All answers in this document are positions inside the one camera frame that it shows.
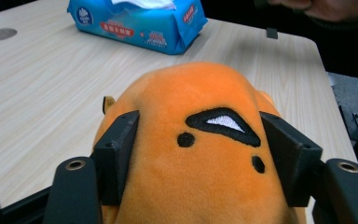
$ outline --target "metal screw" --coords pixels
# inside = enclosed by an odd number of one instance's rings
[[[65,168],[69,171],[74,171],[74,170],[81,169],[85,165],[86,165],[85,161],[71,161],[68,164],[66,164]]]
[[[342,170],[350,173],[358,173],[358,167],[355,165],[352,165],[350,163],[347,163],[345,161],[341,161],[338,163],[338,167]]]

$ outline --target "table surface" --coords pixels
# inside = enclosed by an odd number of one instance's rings
[[[317,46],[307,38],[209,20],[183,55],[165,55],[79,32],[68,1],[38,0],[0,12],[0,205],[52,183],[63,161],[89,156],[105,95],[139,76],[192,61],[227,64],[275,101],[282,117],[324,149],[356,161]]]

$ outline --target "person's hand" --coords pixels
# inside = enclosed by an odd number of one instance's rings
[[[358,0],[268,0],[271,5],[283,5],[303,10],[312,18],[323,21],[358,20]]]

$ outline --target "blue tissue package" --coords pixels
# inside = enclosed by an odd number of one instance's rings
[[[111,0],[70,0],[80,31],[166,54],[184,53],[208,21],[200,0],[175,0],[176,9],[145,9]]]

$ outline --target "plush toy head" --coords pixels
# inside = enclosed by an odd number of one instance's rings
[[[287,206],[260,111],[271,99],[237,71],[185,63],[152,71],[109,107],[95,142],[139,110],[120,206],[104,223],[297,223]]]

